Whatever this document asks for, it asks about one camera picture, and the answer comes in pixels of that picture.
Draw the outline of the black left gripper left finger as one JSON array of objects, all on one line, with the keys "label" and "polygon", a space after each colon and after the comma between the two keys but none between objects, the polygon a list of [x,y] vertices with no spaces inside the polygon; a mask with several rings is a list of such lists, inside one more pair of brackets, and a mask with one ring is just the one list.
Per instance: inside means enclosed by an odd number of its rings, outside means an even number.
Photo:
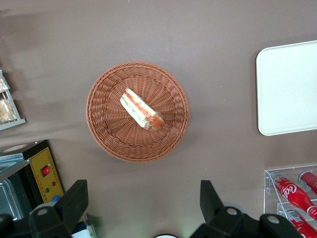
[{"label": "black left gripper left finger", "polygon": [[34,238],[70,238],[89,204],[85,179],[77,180],[57,202],[37,206],[29,215]]}]

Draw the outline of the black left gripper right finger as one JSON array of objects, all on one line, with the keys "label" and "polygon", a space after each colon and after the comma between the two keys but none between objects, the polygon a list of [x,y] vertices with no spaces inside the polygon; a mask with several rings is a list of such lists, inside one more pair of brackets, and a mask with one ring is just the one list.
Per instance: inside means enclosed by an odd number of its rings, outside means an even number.
[{"label": "black left gripper right finger", "polygon": [[225,206],[211,181],[202,180],[200,208],[209,238],[259,238],[258,221],[234,206]]}]

